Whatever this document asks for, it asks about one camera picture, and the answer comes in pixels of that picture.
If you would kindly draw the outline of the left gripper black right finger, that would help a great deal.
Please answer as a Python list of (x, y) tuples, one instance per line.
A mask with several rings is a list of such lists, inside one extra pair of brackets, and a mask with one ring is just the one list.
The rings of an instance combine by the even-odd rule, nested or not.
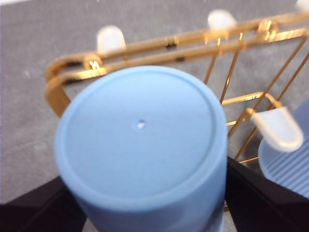
[(225, 201), (239, 232), (307, 232), (309, 200), (227, 160)]

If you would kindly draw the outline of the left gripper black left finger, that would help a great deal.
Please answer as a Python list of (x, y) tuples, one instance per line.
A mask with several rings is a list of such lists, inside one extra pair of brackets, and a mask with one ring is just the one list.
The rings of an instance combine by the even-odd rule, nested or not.
[(86, 219), (60, 177), (0, 205), (2, 232), (81, 232)]

